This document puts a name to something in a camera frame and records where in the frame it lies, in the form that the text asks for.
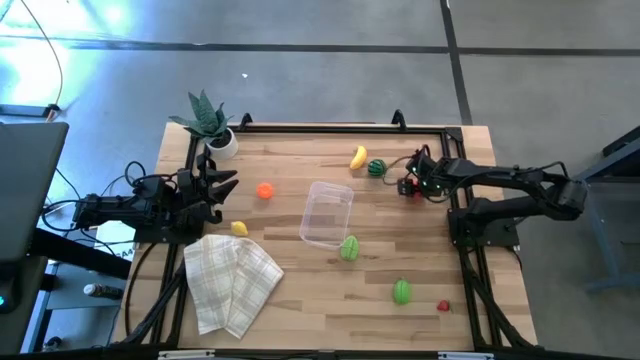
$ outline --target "plastic bin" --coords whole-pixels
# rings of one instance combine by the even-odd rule
[[[346,186],[316,181],[311,184],[304,210],[300,237],[325,249],[340,248],[347,236],[353,190]]]

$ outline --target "gray floor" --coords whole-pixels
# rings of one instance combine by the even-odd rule
[[[436,0],[29,3],[45,29],[62,37],[188,43],[447,43]],[[636,21],[640,3],[632,0],[450,3],[460,46],[640,47]],[[37,28],[18,7],[16,3],[0,22],[0,34],[37,35]],[[0,39],[0,45],[0,103],[51,102],[58,79],[46,44]],[[229,114],[239,118],[249,111],[256,121],[386,123],[393,110],[401,108],[410,123],[460,124],[448,55],[57,49],[65,73],[61,100],[65,113],[60,120],[71,124],[60,169],[81,193],[101,191],[130,160],[153,169],[167,116],[188,115],[186,92],[202,88],[214,101],[224,101]],[[463,56],[461,63],[473,122],[490,127],[499,163],[533,166],[563,160],[575,174],[597,161],[604,145],[637,126],[639,60]],[[116,190],[126,190],[119,186]],[[71,196],[56,177],[50,197]],[[640,292],[585,293],[586,282],[604,276],[604,265],[584,219],[573,223],[529,219],[519,232],[540,344],[554,350],[637,358]],[[85,322],[92,317],[78,312],[77,324],[86,329],[99,324],[106,337],[109,315]],[[95,331],[85,332],[93,335],[83,339],[82,331],[76,333],[59,321],[54,316],[50,334],[68,338],[70,347],[106,341]]]

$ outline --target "wooden table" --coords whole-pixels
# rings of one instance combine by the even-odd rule
[[[489,130],[462,127],[467,157],[494,165]],[[237,155],[218,162],[219,169],[238,170],[240,184],[220,206],[224,221],[207,225],[206,233],[230,234],[231,221],[244,221],[249,237],[268,252],[285,275],[242,340],[224,330],[198,335],[193,301],[187,298],[181,348],[342,349],[342,350],[470,350],[473,348],[457,251],[446,225],[447,204],[398,196],[395,186],[352,171],[356,146],[364,145],[368,159],[387,164],[429,144],[434,158],[442,156],[436,136],[411,134],[236,134]],[[168,124],[160,149],[157,173],[184,166],[189,134]],[[399,166],[389,179],[404,175]],[[275,196],[264,201],[255,195],[264,181],[275,186]],[[309,187],[314,181],[345,185],[355,197],[349,231],[360,241],[354,263],[337,252],[306,245],[298,236]],[[500,189],[474,187],[477,197],[500,199]],[[144,250],[136,251],[132,269]],[[168,246],[158,245],[142,265],[131,298],[135,327],[155,302]],[[487,248],[487,262],[496,302],[524,338],[535,343],[527,294],[518,262],[505,249]],[[411,282],[412,302],[395,305],[394,282]],[[440,300],[451,311],[436,310]],[[163,341],[173,314],[167,307]],[[486,312],[480,308],[482,331],[489,339]],[[124,338],[123,311],[114,340]]]

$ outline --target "toy orange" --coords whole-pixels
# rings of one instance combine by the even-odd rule
[[[258,185],[258,189],[256,191],[260,198],[269,199],[273,196],[273,185],[269,183],[262,183]]]

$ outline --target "green toy fruit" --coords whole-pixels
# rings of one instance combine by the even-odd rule
[[[411,285],[405,279],[396,281],[393,286],[393,301],[398,305],[408,304],[411,300]]]
[[[358,239],[349,235],[340,248],[340,256],[346,261],[355,261],[358,258],[358,252],[360,252]]]
[[[371,160],[367,169],[369,170],[369,175],[380,177],[384,175],[384,172],[387,170],[387,165],[380,159],[374,159]]]

